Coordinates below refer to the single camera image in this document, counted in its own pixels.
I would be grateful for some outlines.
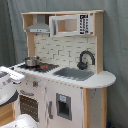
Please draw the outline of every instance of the faucet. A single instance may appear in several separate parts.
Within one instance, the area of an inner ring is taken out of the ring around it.
[[[77,67],[78,67],[79,69],[81,69],[81,70],[87,69],[87,66],[88,66],[88,65],[87,65],[87,62],[86,62],[86,63],[83,63],[83,62],[82,62],[82,57],[83,57],[84,54],[90,55],[90,57],[91,57],[91,59],[92,59],[92,65],[95,65],[95,58],[94,58],[93,54],[92,54],[91,52],[89,52],[89,51],[83,51],[83,52],[81,52],[81,54],[80,54],[80,62],[77,64]]]

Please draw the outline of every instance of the pot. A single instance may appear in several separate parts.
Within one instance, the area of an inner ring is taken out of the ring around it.
[[[38,66],[40,63],[40,59],[38,56],[31,56],[25,58],[25,64],[26,66],[33,67],[33,66]]]

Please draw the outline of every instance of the door handle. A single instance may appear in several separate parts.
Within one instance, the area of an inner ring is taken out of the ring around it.
[[[53,23],[53,35],[56,35],[56,20],[52,19]]]
[[[52,101],[49,102],[48,113],[49,113],[49,118],[53,119],[53,115],[51,114],[51,108],[52,108]]]
[[[25,92],[24,90],[20,90],[20,92],[21,92],[23,95],[26,95],[26,96],[34,96],[33,93],[28,93],[28,92]]]

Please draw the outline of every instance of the oven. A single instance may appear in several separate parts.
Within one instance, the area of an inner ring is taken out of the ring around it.
[[[21,84],[15,85],[19,93],[18,100],[14,103],[15,117],[21,114],[28,114],[37,122],[39,128],[45,128],[44,92],[39,86],[33,86],[33,84],[37,82],[33,77],[34,76],[28,77],[27,75]]]

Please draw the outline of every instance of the cabinet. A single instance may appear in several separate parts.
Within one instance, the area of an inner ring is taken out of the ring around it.
[[[83,128],[82,89],[47,81],[49,128]]]
[[[22,13],[23,29],[31,33],[50,33],[50,37],[97,34],[97,19],[103,10]]]

